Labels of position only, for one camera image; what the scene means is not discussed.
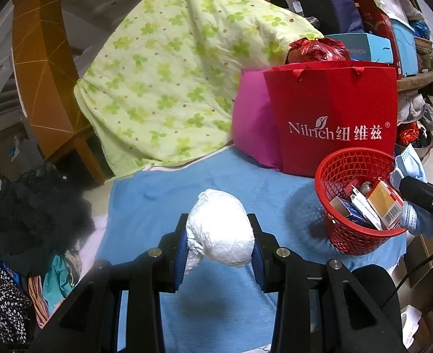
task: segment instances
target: barcode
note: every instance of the barcode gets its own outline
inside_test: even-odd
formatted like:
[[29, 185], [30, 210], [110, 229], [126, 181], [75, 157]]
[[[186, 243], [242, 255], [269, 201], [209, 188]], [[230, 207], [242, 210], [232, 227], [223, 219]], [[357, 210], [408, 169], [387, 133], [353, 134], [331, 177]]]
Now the barcode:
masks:
[[384, 216], [384, 222], [389, 227], [397, 218], [398, 214], [401, 213], [403, 208], [398, 202], [395, 202]]

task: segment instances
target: red plastic bag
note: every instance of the red plastic bag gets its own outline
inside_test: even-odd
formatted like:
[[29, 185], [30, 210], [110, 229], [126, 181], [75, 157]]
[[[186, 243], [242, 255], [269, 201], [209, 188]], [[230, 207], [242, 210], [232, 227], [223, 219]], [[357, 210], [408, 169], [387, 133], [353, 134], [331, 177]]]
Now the red plastic bag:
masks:
[[419, 126], [417, 126], [417, 122], [399, 125], [397, 128], [397, 144], [406, 147], [417, 138], [419, 138]]
[[384, 63], [291, 63], [264, 72], [283, 172], [314, 177], [332, 152], [366, 147], [393, 155], [396, 70]]
[[290, 44], [288, 63], [312, 61], [349, 61], [349, 51], [342, 41], [299, 39]]

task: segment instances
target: blue gripper pad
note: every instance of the blue gripper pad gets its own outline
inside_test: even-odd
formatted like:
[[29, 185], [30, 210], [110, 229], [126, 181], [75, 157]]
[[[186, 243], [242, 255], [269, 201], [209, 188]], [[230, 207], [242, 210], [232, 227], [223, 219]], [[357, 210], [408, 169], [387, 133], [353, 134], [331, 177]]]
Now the blue gripper pad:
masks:
[[262, 252], [257, 240], [254, 241], [254, 249], [252, 251], [252, 270], [254, 271], [254, 277], [260, 289], [264, 288], [264, 260], [262, 259]]
[[174, 261], [174, 279], [176, 290], [179, 289], [179, 286], [184, 280], [185, 264], [187, 263], [188, 253], [189, 250], [187, 248], [187, 231], [184, 230], [180, 236], [179, 245], [177, 246]]

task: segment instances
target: blue plastic bag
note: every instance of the blue plastic bag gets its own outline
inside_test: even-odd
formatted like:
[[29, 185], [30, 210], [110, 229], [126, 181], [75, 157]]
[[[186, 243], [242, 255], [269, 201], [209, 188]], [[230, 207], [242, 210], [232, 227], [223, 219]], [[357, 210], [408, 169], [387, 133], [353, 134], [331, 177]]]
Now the blue plastic bag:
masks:
[[430, 29], [425, 21], [411, 21], [409, 24], [414, 29], [415, 37], [430, 40]]

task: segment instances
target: red gift bag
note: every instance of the red gift bag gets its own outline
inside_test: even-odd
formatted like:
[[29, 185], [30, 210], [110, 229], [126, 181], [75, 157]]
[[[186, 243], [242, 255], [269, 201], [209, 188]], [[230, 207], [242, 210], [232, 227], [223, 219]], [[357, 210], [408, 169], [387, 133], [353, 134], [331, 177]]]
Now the red gift bag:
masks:
[[396, 70], [366, 61], [293, 63], [264, 72], [280, 138], [283, 172], [314, 177], [346, 147], [393, 155]]

